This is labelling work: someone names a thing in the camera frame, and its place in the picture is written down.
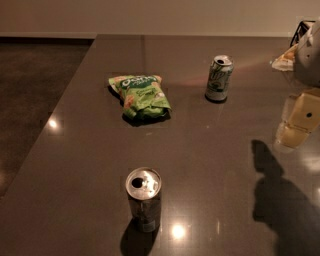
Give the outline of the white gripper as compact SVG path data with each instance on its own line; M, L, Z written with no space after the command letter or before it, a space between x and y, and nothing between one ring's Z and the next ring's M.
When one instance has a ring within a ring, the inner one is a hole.
M299 39L295 52L295 77L303 84L320 86L320 20ZM320 125L320 95L302 92L289 95L276 133L276 145L296 149Z

